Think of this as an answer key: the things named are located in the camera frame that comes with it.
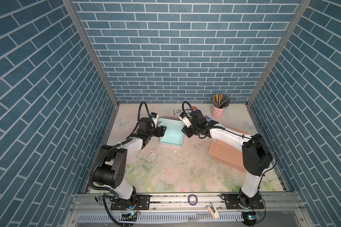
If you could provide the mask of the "light blue paper box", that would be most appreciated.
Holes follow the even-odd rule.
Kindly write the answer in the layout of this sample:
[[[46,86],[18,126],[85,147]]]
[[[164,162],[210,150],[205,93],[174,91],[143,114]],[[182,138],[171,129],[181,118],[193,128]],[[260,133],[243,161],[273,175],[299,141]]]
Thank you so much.
[[[182,132],[185,124],[179,120],[171,120],[160,118],[157,126],[166,127],[166,131],[163,137],[160,138],[162,145],[181,147],[183,142],[184,133]]]

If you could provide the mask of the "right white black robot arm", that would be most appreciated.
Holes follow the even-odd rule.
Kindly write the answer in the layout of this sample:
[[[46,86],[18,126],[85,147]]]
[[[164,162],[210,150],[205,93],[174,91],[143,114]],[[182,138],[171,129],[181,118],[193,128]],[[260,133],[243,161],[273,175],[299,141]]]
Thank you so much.
[[[238,200],[242,208],[250,208],[258,199],[262,177],[273,160],[272,152],[265,144],[264,138],[259,134],[245,135],[227,129],[214,120],[207,121],[200,110],[191,111],[189,114],[182,112],[179,119],[185,124],[182,132],[187,137],[195,135],[201,139],[205,137],[216,139],[242,153],[246,175],[239,190]]]

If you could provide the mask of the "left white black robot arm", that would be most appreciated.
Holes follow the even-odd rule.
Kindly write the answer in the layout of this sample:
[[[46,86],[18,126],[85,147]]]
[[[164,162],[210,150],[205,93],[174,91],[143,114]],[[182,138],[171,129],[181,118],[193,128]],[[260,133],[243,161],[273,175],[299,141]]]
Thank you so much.
[[[158,118],[156,113],[151,113],[148,118],[140,118],[135,134],[116,145],[101,146],[95,158],[89,186],[94,190],[111,192],[122,209],[130,210],[136,205],[136,189],[124,179],[127,156],[143,149],[153,136],[164,136],[166,127],[157,126]]]

